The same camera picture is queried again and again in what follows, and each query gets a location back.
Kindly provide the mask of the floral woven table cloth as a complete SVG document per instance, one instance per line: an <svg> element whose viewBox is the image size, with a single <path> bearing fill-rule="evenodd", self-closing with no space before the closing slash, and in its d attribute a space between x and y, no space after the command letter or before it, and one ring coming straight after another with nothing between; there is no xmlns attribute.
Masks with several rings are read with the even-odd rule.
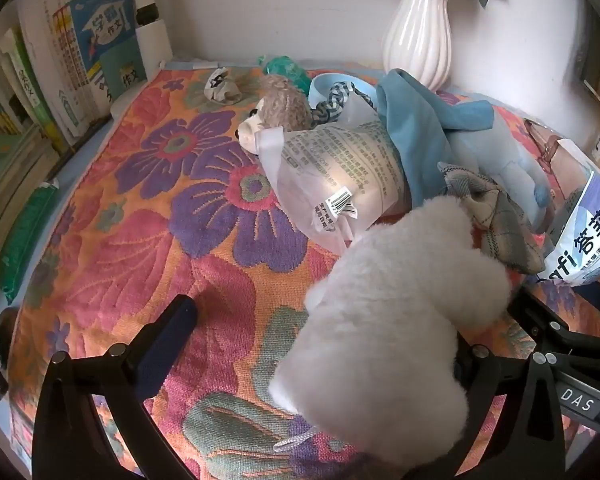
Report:
<svg viewBox="0 0 600 480"><path fill-rule="evenodd" d="M197 324L144 407L193 479L406 479L278 408L277 363L308 315L308 288L338 255L309 240L280 208L260 162L235 130L263 94L258 70L234 70L242 99L212 104L206 70L163 70L112 128L50 234L20 308L8 363L12 440L30 456L38 398L52 356L102 356L129 344L172 299L195 301ZM600 311L558 281L521 287L573 332L600 337ZM538 356L507 310L460 330L496 356ZM106 400L94 397L114 454L139 472ZM500 417L493 400L461 471L478 465ZM600 432L562 414L562 479L600 478Z"/></svg>

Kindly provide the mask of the blue white tissue pack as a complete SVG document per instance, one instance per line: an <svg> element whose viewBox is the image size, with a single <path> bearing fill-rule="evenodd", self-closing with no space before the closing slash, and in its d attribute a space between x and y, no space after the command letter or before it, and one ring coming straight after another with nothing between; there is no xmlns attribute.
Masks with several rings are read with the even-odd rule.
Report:
<svg viewBox="0 0 600 480"><path fill-rule="evenodd" d="M557 242L536 274L541 281L587 285L600 278L600 176L591 174L570 214L558 229Z"/></svg>

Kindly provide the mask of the light blue plush toy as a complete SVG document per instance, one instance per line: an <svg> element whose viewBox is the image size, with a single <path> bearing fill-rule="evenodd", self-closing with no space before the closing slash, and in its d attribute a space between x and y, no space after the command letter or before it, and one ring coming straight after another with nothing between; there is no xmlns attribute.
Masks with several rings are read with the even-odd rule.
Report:
<svg viewBox="0 0 600 480"><path fill-rule="evenodd" d="M501 185L524 212L532 232L543 231L552 202L550 182L536 159L514 138L497 110L491 128L452 131L448 140L458 166L483 174Z"/></svg>

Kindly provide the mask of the green fuzzy ball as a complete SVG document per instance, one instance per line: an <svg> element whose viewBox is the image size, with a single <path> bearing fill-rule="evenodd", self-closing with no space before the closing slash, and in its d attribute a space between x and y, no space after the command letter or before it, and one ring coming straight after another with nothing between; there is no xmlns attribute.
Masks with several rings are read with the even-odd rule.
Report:
<svg viewBox="0 0 600 480"><path fill-rule="evenodd" d="M287 55L262 55L259 66L265 75L279 75L289 79L305 96L309 95L311 77L308 72Z"/></svg>

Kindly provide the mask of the plaid fabric pouch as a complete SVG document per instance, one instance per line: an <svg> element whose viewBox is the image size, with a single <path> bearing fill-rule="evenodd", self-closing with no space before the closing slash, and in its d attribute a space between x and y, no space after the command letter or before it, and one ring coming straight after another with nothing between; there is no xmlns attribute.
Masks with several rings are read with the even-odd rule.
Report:
<svg viewBox="0 0 600 480"><path fill-rule="evenodd" d="M479 247L488 256L521 274L544 270L541 247L522 209L491 178L461 166L438 163L446 194L460 200L479 233Z"/></svg>

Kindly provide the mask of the stack of books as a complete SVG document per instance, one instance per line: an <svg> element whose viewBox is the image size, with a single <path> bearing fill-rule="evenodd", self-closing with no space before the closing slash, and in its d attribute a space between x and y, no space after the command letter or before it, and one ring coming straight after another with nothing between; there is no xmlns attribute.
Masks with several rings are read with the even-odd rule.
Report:
<svg viewBox="0 0 600 480"><path fill-rule="evenodd" d="M0 252L24 205L67 150L10 2L0 14Z"/></svg>

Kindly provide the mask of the white fluffy plush toy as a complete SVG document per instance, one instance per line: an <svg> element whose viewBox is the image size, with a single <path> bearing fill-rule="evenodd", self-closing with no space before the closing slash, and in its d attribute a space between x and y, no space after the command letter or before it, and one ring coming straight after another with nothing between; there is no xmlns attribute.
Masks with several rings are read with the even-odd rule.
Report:
<svg viewBox="0 0 600 480"><path fill-rule="evenodd" d="M308 317L268 385L276 406L404 469L457 444L468 419L457 334L496 321L512 285L438 196L358 237L306 292Z"/></svg>

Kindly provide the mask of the blue cover book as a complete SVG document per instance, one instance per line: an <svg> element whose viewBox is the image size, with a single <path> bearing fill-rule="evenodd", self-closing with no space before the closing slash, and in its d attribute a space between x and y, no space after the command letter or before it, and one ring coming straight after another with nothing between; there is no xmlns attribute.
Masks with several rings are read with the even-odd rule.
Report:
<svg viewBox="0 0 600 480"><path fill-rule="evenodd" d="M71 0L50 19L68 115L84 132L146 78L136 38L135 0Z"/></svg>

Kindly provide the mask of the white ribbed ceramic vase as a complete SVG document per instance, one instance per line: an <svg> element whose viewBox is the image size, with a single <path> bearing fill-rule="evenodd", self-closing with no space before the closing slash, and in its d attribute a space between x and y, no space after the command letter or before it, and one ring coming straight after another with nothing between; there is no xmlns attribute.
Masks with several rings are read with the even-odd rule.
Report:
<svg viewBox="0 0 600 480"><path fill-rule="evenodd" d="M449 0L400 0L384 43L386 72L405 70L432 92L448 79L452 65Z"/></svg>

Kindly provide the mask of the green plastic package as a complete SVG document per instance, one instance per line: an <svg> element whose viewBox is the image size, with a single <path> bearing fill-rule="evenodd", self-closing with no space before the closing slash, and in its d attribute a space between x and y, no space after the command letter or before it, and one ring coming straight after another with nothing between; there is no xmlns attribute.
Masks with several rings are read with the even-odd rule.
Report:
<svg viewBox="0 0 600 480"><path fill-rule="evenodd" d="M59 185L43 182L32 193L0 252L0 289L10 306L23 283L34 248L57 202Z"/></svg>

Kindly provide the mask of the plastic bagged soft item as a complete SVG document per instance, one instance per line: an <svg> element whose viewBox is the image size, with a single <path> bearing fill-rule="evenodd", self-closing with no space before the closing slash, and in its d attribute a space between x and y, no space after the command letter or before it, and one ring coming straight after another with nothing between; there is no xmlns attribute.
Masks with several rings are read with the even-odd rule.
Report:
<svg viewBox="0 0 600 480"><path fill-rule="evenodd" d="M256 147L280 208L335 255L380 218L411 207L400 156L378 114L355 93L336 122L262 130Z"/></svg>

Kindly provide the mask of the brown paper bag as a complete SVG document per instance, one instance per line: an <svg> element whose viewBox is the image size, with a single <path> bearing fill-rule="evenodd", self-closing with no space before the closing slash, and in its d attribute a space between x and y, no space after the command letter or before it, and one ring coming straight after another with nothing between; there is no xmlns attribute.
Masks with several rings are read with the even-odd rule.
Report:
<svg viewBox="0 0 600 480"><path fill-rule="evenodd" d="M540 151L541 166L550 170L562 196L567 198L578 188L583 188L588 182L588 170L560 144L562 137L532 119L526 119L524 125Z"/></svg>

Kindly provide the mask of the brown hedgehog plush toy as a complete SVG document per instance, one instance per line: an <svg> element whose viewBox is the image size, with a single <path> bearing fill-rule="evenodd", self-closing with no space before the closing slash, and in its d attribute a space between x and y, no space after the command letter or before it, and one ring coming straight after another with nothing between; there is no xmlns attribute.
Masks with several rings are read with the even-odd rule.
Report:
<svg viewBox="0 0 600 480"><path fill-rule="evenodd" d="M285 131L308 130L312 113L306 95L287 77L265 75L261 78L263 94L258 104L235 131L240 146L250 154L258 154L256 134L282 127Z"/></svg>

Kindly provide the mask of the white lamp stand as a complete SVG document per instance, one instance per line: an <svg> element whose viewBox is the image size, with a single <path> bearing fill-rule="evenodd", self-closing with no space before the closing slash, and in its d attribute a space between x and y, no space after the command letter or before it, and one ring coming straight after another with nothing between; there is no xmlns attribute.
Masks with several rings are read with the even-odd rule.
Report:
<svg viewBox="0 0 600 480"><path fill-rule="evenodd" d="M132 84L132 87L112 104L111 116L114 120L118 120L123 115L143 86L158 74L160 67L173 58L166 23L160 16L156 0L135 0L135 7L136 38L145 78Z"/></svg>

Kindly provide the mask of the white grey socks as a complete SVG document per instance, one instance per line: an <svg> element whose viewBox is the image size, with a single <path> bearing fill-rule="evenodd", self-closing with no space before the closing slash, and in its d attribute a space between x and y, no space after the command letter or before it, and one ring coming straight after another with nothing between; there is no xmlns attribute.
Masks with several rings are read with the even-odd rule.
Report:
<svg viewBox="0 0 600 480"><path fill-rule="evenodd" d="M204 96L213 103L232 105L242 99L242 92L226 67L216 68L204 84Z"/></svg>

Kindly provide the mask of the teal blue cloth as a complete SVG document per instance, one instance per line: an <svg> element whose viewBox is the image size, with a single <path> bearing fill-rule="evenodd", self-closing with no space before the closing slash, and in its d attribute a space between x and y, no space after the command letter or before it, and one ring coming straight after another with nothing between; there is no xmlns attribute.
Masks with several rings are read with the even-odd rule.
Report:
<svg viewBox="0 0 600 480"><path fill-rule="evenodd" d="M411 204L442 194L445 182L439 162L454 162L449 132L492 128L494 110L486 101L451 105L405 70L390 70L376 87L377 110L410 188Z"/></svg>

